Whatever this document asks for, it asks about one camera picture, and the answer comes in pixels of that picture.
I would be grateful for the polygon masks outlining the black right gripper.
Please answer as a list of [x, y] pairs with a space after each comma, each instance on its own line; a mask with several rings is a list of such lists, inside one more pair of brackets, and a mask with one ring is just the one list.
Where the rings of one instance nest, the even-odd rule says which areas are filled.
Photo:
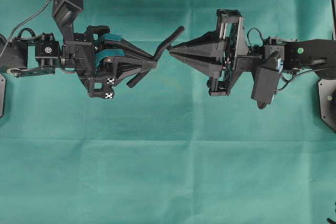
[[231, 89], [242, 74], [236, 63], [246, 56], [249, 48], [244, 35], [244, 18], [236, 9], [218, 9], [216, 30], [187, 42], [169, 46], [172, 57], [209, 76], [209, 95], [230, 95]]

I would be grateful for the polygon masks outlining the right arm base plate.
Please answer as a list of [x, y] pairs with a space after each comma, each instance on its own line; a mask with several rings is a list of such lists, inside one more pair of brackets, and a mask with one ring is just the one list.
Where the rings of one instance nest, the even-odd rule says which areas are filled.
[[335, 80], [321, 79], [318, 93], [321, 119], [335, 132]]

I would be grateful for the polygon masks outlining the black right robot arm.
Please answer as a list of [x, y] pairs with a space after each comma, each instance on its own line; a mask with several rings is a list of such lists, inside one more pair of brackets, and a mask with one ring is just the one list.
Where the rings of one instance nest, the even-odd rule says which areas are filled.
[[252, 98], [269, 104], [283, 72], [314, 71], [321, 79], [335, 79], [335, 40], [306, 41], [268, 37], [253, 46], [244, 37], [244, 18], [238, 10], [217, 10], [214, 31], [169, 48], [175, 59], [207, 75], [211, 96], [230, 95], [243, 72], [254, 79]]

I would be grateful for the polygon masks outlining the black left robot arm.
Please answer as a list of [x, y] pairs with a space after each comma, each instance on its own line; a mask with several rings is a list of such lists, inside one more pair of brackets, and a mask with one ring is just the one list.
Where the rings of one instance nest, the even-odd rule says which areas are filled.
[[53, 34], [30, 38], [15, 37], [6, 42], [1, 37], [1, 72], [30, 77], [54, 74], [57, 68], [77, 74], [91, 98], [113, 99], [114, 87], [127, 77], [128, 87], [134, 87], [157, 62], [167, 47], [158, 46], [150, 55], [121, 36], [111, 34], [108, 26], [89, 26], [82, 34], [75, 33], [72, 41], [61, 46]]

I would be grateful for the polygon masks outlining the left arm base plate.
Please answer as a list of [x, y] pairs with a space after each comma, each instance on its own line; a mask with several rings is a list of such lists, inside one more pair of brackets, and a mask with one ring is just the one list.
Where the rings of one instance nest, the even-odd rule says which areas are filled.
[[5, 92], [6, 79], [2, 74], [0, 74], [0, 118], [4, 115]]

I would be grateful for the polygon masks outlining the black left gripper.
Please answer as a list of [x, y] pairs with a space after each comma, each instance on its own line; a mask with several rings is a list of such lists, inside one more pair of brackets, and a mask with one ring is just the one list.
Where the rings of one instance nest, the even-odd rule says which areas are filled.
[[130, 76], [127, 85], [136, 85], [159, 60], [158, 51], [150, 55], [109, 31], [109, 26], [88, 26], [85, 32], [64, 39], [62, 66], [74, 69], [91, 98], [113, 99], [112, 86]]

